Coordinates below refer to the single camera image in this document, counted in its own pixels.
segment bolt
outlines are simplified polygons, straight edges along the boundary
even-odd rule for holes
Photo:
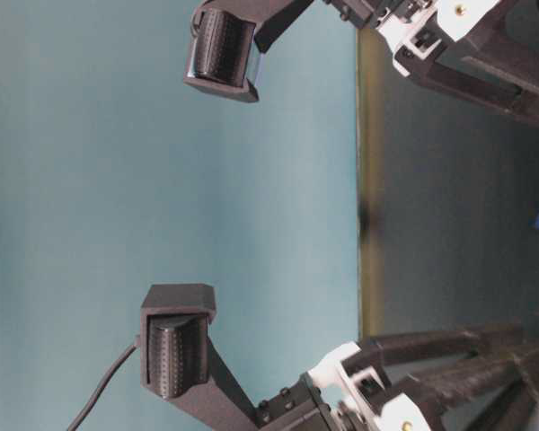
[[[340,18],[342,21],[347,21],[349,19],[349,14],[351,13],[351,9],[349,9],[349,6],[345,5],[341,8]]]
[[[457,16],[464,16],[466,12],[467,12],[467,7],[465,7],[464,4],[458,4],[455,7],[455,14]]]

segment teal wall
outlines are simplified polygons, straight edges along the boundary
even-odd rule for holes
[[[0,0],[0,430],[65,429],[154,282],[217,287],[254,401],[357,336],[354,32],[314,5],[241,105],[181,84],[196,3]],[[204,429],[137,360],[84,429]]]

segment black metal frame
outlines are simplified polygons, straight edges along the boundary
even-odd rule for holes
[[[313,0],[208,0],[192,17],[192,42],[184,81],[202,92],[238,101],[257,101],[257,89],[245,71],[255,45],[265,53]],[[539,127],[539,55],[512,40],[506,33],[505,19],[519,0],[501,0],[463,39],[454,42],[439,28],[435,17],[420,32],[428,40],[441,43],[428,58],[421,59],[403,47],[394,59],[423,87],[479,103],[503,115]],[[361,29],[376,27],[388,13],[408,19],[424,0],[325,0],[340,11],[343,21]],[[216,19],[205,17],[217,14]],[[241,44],[227,43],[241,40]],[[500,81],[501,86],[464,74],[438,62],[455,46],[461,59]],[[197,59],[211,67],[208,73],[194,74]]]

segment textured rubber pad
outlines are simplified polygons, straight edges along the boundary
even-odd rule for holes
[[[206,11],[196,41],[195,76],[241,86],[252,44],[252,28],[253,24],[228,12]]]
[[[208,381],[206,338],[208,318],[153,318],[150,321],[149,374],[154,391],[165,400]]]

